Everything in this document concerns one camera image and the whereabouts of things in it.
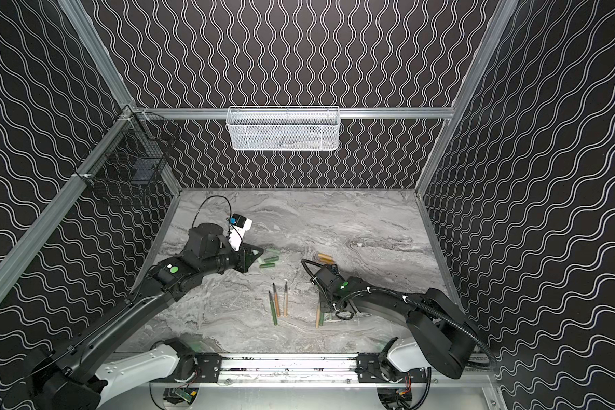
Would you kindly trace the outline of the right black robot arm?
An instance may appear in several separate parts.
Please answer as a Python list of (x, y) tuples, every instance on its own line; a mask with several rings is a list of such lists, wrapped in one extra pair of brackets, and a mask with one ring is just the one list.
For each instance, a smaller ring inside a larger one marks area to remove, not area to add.
[(442, 291), (406, 293), (343, 277), (335, 264), (302, 260), (326, 311), (340, 320), (370, 314), (405, 327), (409, 338), (395, 338), (380, 355), (388, 370), (427, 368), (459, 379), (464, 370), (494, 371), (497, 359), (478, 330)]

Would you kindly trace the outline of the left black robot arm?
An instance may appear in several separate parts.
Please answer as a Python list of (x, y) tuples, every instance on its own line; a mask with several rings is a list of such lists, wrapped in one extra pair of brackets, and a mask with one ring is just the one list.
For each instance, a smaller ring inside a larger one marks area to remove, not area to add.
[(23, 380), (28, 399), (37, 409), (98, 408), (109, 383), (97, 372), (116, 348), (208, 275), (229, 269), (247, 273), (263, 253), (251, 244), (230, 244), (220, 225), (192, 227), (182, 251), (150, 268), (104, 317), (75, 338), (27, 355)]

